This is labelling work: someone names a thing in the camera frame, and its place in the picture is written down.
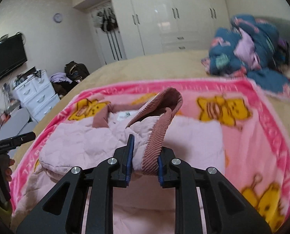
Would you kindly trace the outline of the pink quilted jacket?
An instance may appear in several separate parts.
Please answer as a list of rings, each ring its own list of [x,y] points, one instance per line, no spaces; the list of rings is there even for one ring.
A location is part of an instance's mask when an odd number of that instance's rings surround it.
[[[21,221],[74,166],[93,168],[135,138],[132,179],[114,189],[115,233],[173,233],[175,191],[157,179],[161,147],[194,168],[210,166],[225,172],[223,132],[217,121],[200,122],[179,115],[183,97],[167,88],[141,103],[122,96],[120,102],[96,99],[87,114],[73,114],[50,133],[39,155],[39,166],[12,216],[11,229]]]

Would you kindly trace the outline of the purple clothes pile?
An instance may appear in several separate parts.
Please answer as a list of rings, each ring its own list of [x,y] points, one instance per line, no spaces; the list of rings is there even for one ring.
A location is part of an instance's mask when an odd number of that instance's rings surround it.
[[[72,80],[67,77],[66,73],[58,72],[58,73],[53,74],[50,77],[50,82],[52,82],[52,83],[59,83],[59,82],[72,83]]]

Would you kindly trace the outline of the pink cartoon bear blanket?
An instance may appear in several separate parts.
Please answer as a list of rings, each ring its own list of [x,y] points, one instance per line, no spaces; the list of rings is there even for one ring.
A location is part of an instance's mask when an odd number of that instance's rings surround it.
[[[220,123],[225,151],[221,174],[264,218],[271,233],[279,230],[290,215],[290,139],[261,88],[246,79],[127,82],[80,92],[34,140],[18,165],[10,184],[15,210],[39,166],[41,148],[62,121],[87,114],[98,98],[119,103],[127,96],[138,104],[167,88],[183,97],[179,115]]]

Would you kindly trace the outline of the white drawer cabinet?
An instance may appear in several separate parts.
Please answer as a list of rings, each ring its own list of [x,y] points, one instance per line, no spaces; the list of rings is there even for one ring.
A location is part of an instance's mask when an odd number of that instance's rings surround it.
[[[30,113],[36,122],[40,122],[60,102],[46,70],[37,70],[25,81],[13,88],[16,99]]]

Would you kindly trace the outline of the black flat television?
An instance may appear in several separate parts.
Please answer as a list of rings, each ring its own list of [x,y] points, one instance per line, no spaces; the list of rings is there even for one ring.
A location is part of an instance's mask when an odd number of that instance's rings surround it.
[[[27,62],[25,36],[17,34],[0,42],[0,80]]]

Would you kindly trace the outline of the black bag on floor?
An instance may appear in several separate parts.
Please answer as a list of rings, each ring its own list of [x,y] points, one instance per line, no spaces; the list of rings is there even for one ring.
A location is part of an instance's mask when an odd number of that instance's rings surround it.
[[[71,61],[65,65],[65,74],[72,81],[83,81],[89,76],[89,71],[83,63]]]

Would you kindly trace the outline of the beige bed cover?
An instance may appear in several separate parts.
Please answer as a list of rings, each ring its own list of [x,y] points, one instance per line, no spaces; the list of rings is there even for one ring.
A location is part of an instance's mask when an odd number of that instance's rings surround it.
[[[39,135],[50,121],[81,91],[126,81],[205,78],[201,59],[207,50],[171,52],[136,57],[104,65],[73,88],[34,128]],[[290,137],[290,101],[266,95]]]

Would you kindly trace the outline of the blue flamingo print quilt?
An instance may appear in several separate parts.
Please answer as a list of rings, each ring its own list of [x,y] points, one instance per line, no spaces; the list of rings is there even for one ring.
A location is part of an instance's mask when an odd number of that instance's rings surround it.
[[[290,79],[280,71],[289,58],[289,44],[274,24],[237,14],[230,28],[217,29],[201,64],[209,75],[249,78],[267,94],[290,100]]]

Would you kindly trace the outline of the hanging bags on door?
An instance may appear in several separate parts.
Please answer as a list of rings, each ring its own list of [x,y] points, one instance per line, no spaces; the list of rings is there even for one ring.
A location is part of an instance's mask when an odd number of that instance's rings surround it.
[[[103,32],[111,32],[118,28],[115,13],[112,7],[104,7],[93,14],[93,25]]]

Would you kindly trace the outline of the white wardrobe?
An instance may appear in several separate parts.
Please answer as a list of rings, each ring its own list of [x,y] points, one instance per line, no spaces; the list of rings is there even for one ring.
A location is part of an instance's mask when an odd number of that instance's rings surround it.
[[[228,27],[225,0],[111,0],[128,59],[205,50]]]

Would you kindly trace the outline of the round wall clock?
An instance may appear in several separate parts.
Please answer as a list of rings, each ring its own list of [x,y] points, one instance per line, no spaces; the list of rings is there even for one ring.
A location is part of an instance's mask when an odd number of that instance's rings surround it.
[[[62,21],[63,21],[63,16],[62,16],[62,14],[60,14],[60,13],[56,13],[56,14],[53,16],[53,20],[54,20],[54,22],[56,22],[56,23],[62,23]]]

